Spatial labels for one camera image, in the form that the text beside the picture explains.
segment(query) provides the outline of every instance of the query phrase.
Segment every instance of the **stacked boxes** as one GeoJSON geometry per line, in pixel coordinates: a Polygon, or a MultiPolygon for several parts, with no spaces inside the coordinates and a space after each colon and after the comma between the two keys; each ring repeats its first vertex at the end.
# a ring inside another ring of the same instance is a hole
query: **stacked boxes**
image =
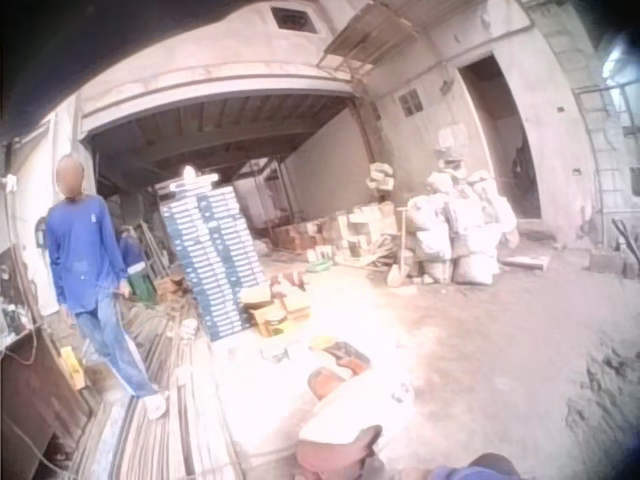
{"type": "Polygon", "coordinates": [[[162,215],[214,341],[251,327],[240,291],[265,277],[233,188],[214,190],[204,178],[176,183],[162,215]]]}

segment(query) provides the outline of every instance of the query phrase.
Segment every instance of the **blue fabric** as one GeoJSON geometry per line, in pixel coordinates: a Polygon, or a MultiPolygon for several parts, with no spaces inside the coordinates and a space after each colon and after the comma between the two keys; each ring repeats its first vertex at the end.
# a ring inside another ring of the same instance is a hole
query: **blue fabric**
{"type": "Polygon", "coordinates": [[[517,480],[517,477],[500,475],[482,467],[437,467],[429,474],[428,480],[517,480]]]}
{"type": "Polygon", "coordinates": [[[142,245],[137,238],[129,235],[120,239],[120,253],[124,266],[127,268],[145,261],[142,245]]]}
{"type": "Polygon", "coordinates": [[[85,195],[63,200],[49,210],[47,249],[60,305],[72,313],[94,310],[127,278],[107,204],[85,195]]]}
{"type": "Polygon", "coordinates": [[[77,313],[75,317],[82,334],[135,396],[147,397],[157,393],[135,345],[122,328],[114,294],[101,296],[95,309],[77,313]]]}

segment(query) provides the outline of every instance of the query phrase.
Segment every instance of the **man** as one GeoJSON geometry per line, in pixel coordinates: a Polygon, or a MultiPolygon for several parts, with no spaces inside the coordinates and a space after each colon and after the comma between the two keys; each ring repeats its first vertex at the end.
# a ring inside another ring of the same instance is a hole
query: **man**
{"type": "Polygon", "coordinates": [[[120,253],[129,275],[129,285],[138,300],[146,304],[156,303],[156,290],[147,272],[144,248],[138,240],[133,228],[120,227],[120,253]]]}
{"type": "Polygon", "coordinates": [[[326,367],[311,373],[308,385],[320,402],[300,430],[296,457],[308,479],[361,478],[363,471],[376,468],[376,452],[409,419],[413,389],[400,372],[371,368],[350,344],[329,343],[318,349],[353,376],[346,380],[326,367]]]}
{"type": "Polygon", "coordinates": [[[127,389],[144,400],[150,419],[166,410],[164,395],[149,381],[140,355],[120,323],[116,295],[128,297],[127,270],[100,197],[82,192],[83,165],[65,155],[56,169],[64,200],[47,215],[46,241],[53,282],[63,315],[105,357],[127,389]]]}

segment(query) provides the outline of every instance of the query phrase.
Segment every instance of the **jeans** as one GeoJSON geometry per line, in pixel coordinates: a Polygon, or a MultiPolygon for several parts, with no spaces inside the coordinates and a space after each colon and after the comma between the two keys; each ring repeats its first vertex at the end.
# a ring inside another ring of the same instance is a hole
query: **jeans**
{"type": "Polygon", "coordinates": [[[81,333],[89,339],[120,381],[136,397],[158,393],[149,381],[140,354],[120,322],[115,296],[98,299],[98,306],[88,312],[75,314],[81,333]]]}

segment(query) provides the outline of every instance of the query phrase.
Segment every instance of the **blue long-sleeve shirt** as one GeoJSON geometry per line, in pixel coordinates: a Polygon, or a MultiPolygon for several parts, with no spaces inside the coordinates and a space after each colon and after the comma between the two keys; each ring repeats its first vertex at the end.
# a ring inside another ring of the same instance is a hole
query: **blue long-sleeve shirt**
{"type": "Polygon", "coordinates": [[[54,205],[47,215],[47,249],[60,305],[72,313],[96,308],[127,278],[107,204],[85,195],[54,205]]]}
{"type": "Polygon", "coordinates": [[[144,263],[144,250],[137,238],[124,235],[120,239],[120,253],[124,266],[129,268],[144,263]]]}

